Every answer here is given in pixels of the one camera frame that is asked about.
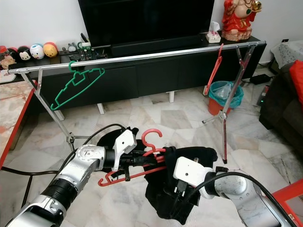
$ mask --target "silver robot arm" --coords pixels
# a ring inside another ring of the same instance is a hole
[[[115,141],[114,150],[87,144],[52,180],[48,187],[6,225],[7,227],[58,227],[66,211],[83,190],[92,172],[110,167],[117,171],[123,153],[137,146],[135,136],[125,130]]]
[[[174,178],[197,187],[216,175],[224,172],[214,172],[212,168],[185,157],[179,157],[176,163]],[[226,176],[200,189],[206,199],[220,196],[230,199],[247,227],[290,227],[291,225],[278,211],[276,206],[265,196],[261,189],[252,181],[242,176]]]

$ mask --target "white wall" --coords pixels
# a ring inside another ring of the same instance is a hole
[[[261,2],[263,10],[252,23],[252,34],[267,41],[261,58],[266,62],[272,58],[270,49],[282,39],[303,39],[303,0]],[[215,0],[212,20],[221,23],[223,3]],[[81,32],[87,34],[77,0],[0,0],[0,9],[0,44],[7,47],[78,41]]]
[[[303,40],[303,0],[260,0],[262,12],[252,22],[252,35],[267,42],[260,62],[272,59],[270,49],[282,39]],[[221,23],[224,0],[215,0],[212,20]]]
[[[87,35],[77,0],[0,0],[0,44],[80,41]]]

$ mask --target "red hanger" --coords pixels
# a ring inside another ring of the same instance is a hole
[[[204,95],[206,96],[208,94],[208,91],[209,91],[209,88],[210,88],[210,85],[212,84],[212,81],[218,71],[218,68],[222,62],[222,56],[221,56],[221,51],[222,51],[222,48],[223,48],[223,45],[224,44],[221,44],[221,47],[219,49],[219,54],[218,54],[218,58],[217,58],[217,61],[216,61],[216,64],[214,65],[214,69],[213,69],[213,72],[212,74],[210,75],[210,78],[209,78],[209,81],[208,81],[208,84],[206,86],[206,89],[204,91]]]
[[[150,147],[152,148],[152,150],[150,151],[147,151],[143,156],[148,156],[152,153],[155,153],[155,152],[165,152],[166,150],[163,149],[163,148],[157,148],[153,145],[153,144],[150,144],[150,143],[147,143],[146,140],[145,140],[145,137],[147,134],[151,133],[151,132],[156,132],[160,137],[162,137],[162,133],[160,130],[158,129],[148,129],[146,130],[142,136],[141,136],[141,139],[142,139],[142,143],[147,146],[147,147]],[[159,156],[157,157],[155,155],[155,158],[157,160],[158,163],[161,163],[161,162],[164,162],[165,159],[164,159],[164,156]],[[139,176],[142,176],[142,175],[146,175],[146,174],[151,174],[151,173],[154,173],[154,172],[157,172],[157,171],[160,171],[160,170],[163,170],[163,169],[166,169],[166,166],[162,166],[162,167],[158,167],[158,168],[155,168],[155,169],[151,169],[151,170],[148,170],[148,171],[144,171],[144,172],[141,172],[141,173],[138,173],[138,174],[134,174],[132,176],[130,176],[130,178],[135,178],[135,177],[139,177]],[[121,178],[121,179],[118,179],[118,180],[114,180],[114,181],[111,181],[109,179],[109,177],[114,174],[115,172],[110,172],[108,174],[105,175],[105,179],[107,180],[106,183],[102,183],[103,182],[103,178],[101,178],[99,181],[98,181],[98,185],[101,186],[101,187],[104,187],[104,186],[108,186],[108,185],[111,185],[111,184],[115,184],[115,183],[119,183],[119,182],[122,182],[122,181],[125,181],[125,177],[124,178]]]

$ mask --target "red cushion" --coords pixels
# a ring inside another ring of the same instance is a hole
[[[299,101],[303,105],[303,61],[296,60],[289,70]]]

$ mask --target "marble floor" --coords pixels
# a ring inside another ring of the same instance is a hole
[[[259,121],[256,101],[263,85],[243,83],[244,99],[232,110],[227,120],[229,169],[241,169],[275,192],[303,178],[303,161],[293,148],[277,133],[267,130]],[[104,103],[105,115],[97,105],[63,110],[65,126],[75,135],[91,135],[111,123],[139,128],[137,138],[150,128],[162,131],[163,137],[150,134],[147,140],[163,146],[212,147],[221,155],[221,127],[218,120],[202,124],[211,117],[207,110],[208,98],[202,88],[177,91],[175,102],[169,103],[168,94],[156,94],[131,100]],[[92,140],[96,144],[104,134]],[[83,140],[76,140],[76,146]],[[13,151],[4,166],[22,171],[57,170],[70,149],[59,127],[46,113],[29,117]],[[219,158],[214,166],[222,166]],[[63,227],[179,227],[175,220],[157,216],[145,198],[146,181],[143,177],[130,182],[101,188],[98,180],[105,174],[94,172],[83,192],[68,210]],[[33,179],[28,200],[32,200],[49,184],[52,175]],[[0,226],[21,207],[28,177],[0,171]],[[303,202],[289,203],[303,217]],[[188,227],[242,227],[237,211],[230,200],[201,198],[187,219]]]

